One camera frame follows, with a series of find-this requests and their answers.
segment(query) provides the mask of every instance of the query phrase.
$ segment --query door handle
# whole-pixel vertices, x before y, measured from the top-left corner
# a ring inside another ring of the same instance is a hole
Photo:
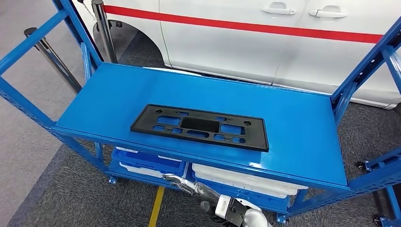
[[[262,9],[263,12],[266,13],[276,13],[276,14],[285,14],[285,15],[293,15],[296,13],[295,9],[286,8],[286,9],[277,9],[277,8],[265,8]]]
[[[279,1],[272,2],[269,6],[263,7],[262,11],[266,13],[284,14],[284,15],[293,15],[296,13],[295,9],[287,8],[284,2],[279,2]]]
[[[329,11],[324,11],[321,9],[314,9],[309,11],[309,15],[314,16],[314,17],[331,17],[331,18],[343,18],[348,16],[344,12],[329,12]]]

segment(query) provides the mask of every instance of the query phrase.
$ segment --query chrome stanchion post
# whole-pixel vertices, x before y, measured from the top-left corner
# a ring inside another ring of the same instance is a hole
[[[112,36],[110,33],[109,23],[105,13],[105,6],[102,0],[92,0],[92,8],[95,13],[97,26],[99,27],[103,45],[106,49],[106,55],[109,62],[117,63]]]
[[[24,34],[26,37],[28,37],[36,30],[37,30],[36,27],[28,28],[24,31]],[[61,76],[61,78],[63,78],[63,80],[67,83],[67,85],[77,94],[82,89],[82,86],[78,83],[78,81],[75,79],[72,73],[68,70],[67,66],[62,62],[60,57],[49,45],[49,43],[46,41],[46,38],[43,37],[35,45],[35,47],[52,65],[52,67]]]

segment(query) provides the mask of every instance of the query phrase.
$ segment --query black plastic frame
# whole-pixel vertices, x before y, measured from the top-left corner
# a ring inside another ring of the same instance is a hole
[[[180,118],[180,120],[177,125],[160,123],[157,122],[160,116]],[[241,130],[239,134],[223,132],[222,124],[242,127],[243,131]],[[164,128],[155,130],[154,126]],[[235,148],[269,151],[263,118],[148,104],[132,123],[131,131]],[[198,137],[190,134],[191,132],[205,136],[208,134],[208,136]],[[215,139],[215,134],[223,136],[223,139]]]

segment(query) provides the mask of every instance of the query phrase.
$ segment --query yellow floor line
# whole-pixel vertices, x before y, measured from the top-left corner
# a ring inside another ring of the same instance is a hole
[[[164,194],[164,187],[159,186],[155,198],[155,203],[153,204],[152,215],[150,215],[149,227],[155,227],[157,222],[157,217],[159,216],[160,205],[162,205],[162,199]]]

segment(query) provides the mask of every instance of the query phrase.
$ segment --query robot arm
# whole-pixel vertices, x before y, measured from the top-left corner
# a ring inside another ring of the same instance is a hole
[[[192,183],[174,174],[165,174],[163,178],[194,196],[200,207],[218,223],[230,227],[271,227],[262,210],[248,201],[220,195],[200,182]]]

